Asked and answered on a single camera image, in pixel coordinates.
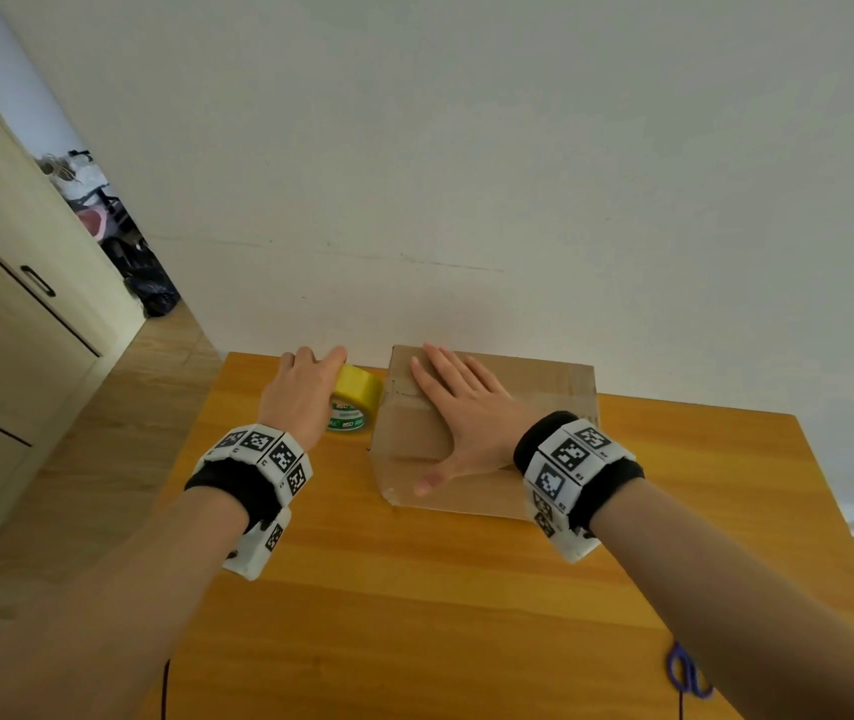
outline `person's left hand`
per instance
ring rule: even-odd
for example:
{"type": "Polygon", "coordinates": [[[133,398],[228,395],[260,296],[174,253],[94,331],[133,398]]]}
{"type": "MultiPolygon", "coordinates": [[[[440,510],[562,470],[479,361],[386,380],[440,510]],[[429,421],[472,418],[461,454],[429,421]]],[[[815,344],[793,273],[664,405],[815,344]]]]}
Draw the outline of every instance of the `person's left hand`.
{"type": "Polygon", "coordinates": [[[346,360],[347,349],[342,345],[321,362],[308,346],[300,347],[296,356],[285,353],[277,378],[264,387],[257,422],[289,432],[304,452],[310,451],[330,421],[330,395],[346,360]]]}

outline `black cord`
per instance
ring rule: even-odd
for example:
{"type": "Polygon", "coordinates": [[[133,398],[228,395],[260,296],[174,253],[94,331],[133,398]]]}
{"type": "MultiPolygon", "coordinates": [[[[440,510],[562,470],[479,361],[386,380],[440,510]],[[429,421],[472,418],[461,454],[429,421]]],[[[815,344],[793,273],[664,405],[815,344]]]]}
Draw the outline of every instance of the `black cord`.
{"type": "MultiPolygon", "coordinates": [[[[170,679],[170,660],[164,665],[164,688],[160,691],[160,720],[167,720],[167,683],[170,679]]],[[[680,712],[680,718],[683,720],[683,710],[680,712]]]]}

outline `cabinet handle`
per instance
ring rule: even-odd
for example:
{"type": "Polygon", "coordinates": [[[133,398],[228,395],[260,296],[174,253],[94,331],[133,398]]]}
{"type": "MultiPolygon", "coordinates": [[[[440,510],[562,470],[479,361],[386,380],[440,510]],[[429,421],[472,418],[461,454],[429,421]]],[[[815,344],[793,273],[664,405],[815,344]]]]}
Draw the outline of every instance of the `cabinet handle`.
{"type": "Polygon", "coordinates": [[[31,267],[30,265],[20,265],[20,269],[24,273],[26,273],[28,276],[30,276],[30,278],[33,280],[33,282],[35,282],[37,285],[39,285],[40,289],[44,293],[46,293],[48,297],[50,297],[50,298],[56,298],[57,297],[57,291],[55,289],[50,288],[50,286],[47,284],[47,281],[44,280],[44,278],[40,277],[37,274],[36,270],[33,269],[33,267],[31,267]]]}

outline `table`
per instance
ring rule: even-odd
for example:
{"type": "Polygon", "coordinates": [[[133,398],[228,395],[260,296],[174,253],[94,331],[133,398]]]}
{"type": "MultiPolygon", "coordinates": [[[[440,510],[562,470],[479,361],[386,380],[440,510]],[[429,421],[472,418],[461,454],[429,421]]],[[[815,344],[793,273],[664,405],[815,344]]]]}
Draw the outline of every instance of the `table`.
{"type": "MultiPolygon", "coordinates": [[[[227,357],[158,506],[255,421],[277,363],[227,357]]],[[[854,624],[854,541],[794,417],[600,405],[649,480],[854,624]]],[[[676,716],[671,635],[606,550],[567,565],[531,523],[393,508],[368,445],[325,435],[261,579],[214,580],[172,659],[170,720],[676,716]]],[[[160,717],[159,690],[140,716],[160,717]]],[[[685,716],[737,714],[715,694],[685,716]]]]}

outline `floor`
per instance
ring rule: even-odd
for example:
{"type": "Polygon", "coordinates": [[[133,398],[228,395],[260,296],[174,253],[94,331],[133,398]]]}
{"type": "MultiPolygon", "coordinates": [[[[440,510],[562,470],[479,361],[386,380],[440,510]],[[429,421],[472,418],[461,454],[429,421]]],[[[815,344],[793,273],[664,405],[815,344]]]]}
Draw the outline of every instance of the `floor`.
{"type": "Polygon", "coordinates": [[[185,305],[145,324],[0,532],[0,631],[144,522],[219,368],[185,305]]]}

